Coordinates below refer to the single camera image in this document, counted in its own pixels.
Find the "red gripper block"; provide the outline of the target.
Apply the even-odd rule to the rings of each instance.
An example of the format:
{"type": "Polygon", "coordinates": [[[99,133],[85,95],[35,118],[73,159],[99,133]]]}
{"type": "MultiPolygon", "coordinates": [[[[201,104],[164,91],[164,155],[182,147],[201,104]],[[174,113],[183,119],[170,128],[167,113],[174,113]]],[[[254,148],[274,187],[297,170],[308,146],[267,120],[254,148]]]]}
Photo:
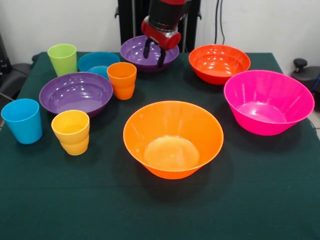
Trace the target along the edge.
{"type": "Polygon", "coordinates": [[[166,50],[175,48],[181,40],[178,24],[167,25],[152,20],[146,16],[141,23],[141,30],[147,37],[143,50],[143,57],[147,59],[150,53],[150,44],[154,42],[160,47],[160,57],[157,66],[161,68],[166,57],[166,50]]]}

